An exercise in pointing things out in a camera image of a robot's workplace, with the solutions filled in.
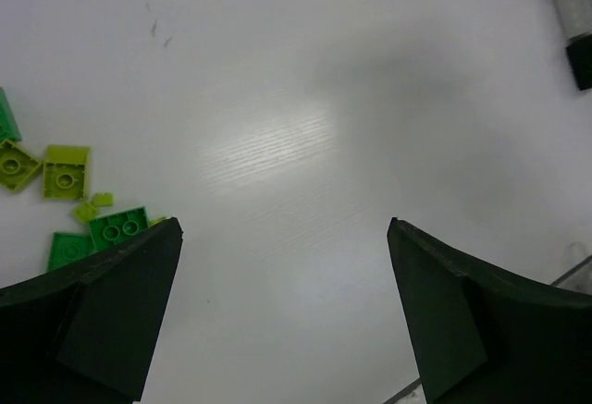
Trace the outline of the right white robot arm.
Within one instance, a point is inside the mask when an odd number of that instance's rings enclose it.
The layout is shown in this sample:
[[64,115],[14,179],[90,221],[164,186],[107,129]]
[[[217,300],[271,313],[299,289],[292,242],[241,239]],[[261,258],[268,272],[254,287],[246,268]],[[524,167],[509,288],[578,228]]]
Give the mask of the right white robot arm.
[[576,87],[591,89],[591,0],[552,0]]

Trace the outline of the large green lego brick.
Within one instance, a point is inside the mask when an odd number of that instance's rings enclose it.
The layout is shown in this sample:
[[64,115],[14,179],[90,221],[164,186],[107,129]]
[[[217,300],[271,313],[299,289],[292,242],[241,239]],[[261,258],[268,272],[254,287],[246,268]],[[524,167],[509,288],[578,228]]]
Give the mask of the large green lego brick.
[[131,239],[149,227],[144,207],[92,219],[88,228],[96,251],[103,251]]

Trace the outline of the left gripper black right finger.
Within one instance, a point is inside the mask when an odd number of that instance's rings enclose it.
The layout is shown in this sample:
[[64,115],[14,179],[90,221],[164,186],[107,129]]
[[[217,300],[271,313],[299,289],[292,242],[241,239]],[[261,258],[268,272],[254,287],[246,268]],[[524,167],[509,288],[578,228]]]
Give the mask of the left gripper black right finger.
[[429,403],[588,403],[591,298],[392,218],[388,248]]

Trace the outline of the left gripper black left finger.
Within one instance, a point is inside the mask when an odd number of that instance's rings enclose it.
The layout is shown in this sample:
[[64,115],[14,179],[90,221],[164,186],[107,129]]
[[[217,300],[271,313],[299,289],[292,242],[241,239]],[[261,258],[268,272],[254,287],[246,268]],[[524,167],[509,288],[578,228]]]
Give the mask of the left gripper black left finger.
[[181,246],[179,221],[169,218],[2,288],[2,402],[139,402]]

